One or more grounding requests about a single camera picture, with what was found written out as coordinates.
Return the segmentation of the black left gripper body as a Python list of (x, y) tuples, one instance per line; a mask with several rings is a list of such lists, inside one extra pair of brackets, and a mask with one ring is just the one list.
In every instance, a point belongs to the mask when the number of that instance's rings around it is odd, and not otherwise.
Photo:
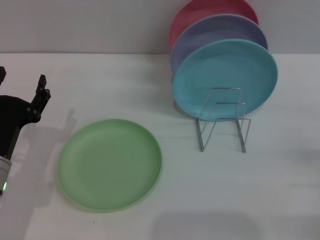
[(0, 96), (0, 156), (11, 159), (21, 129), (35, 123), (31, 103), (18, 97)]

